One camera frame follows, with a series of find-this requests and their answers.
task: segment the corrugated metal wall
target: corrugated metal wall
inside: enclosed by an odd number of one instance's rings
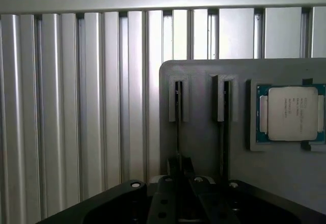
[[[164,61],[326,57],[325,19],[314,6],[1,15],[3,223],[159,175]]]

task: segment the gray plastic tray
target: gray plastic tray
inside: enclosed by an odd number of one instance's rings
[[[253,101],[250,85],[301,85],[303,79],[326,83],[326,59],[168,61],[160,69],[160,159],[176,152],[174,83],[183,81],[182,154],[193,160],[197,174],[216,176],[218,125],[223,110],[214,111],[212,78],[232,81],[230,177],[277,194],[326,214],[326,153],[321,148],[304,150],[300,142],[281,142],[256,148],[246,144],[253,133]]]

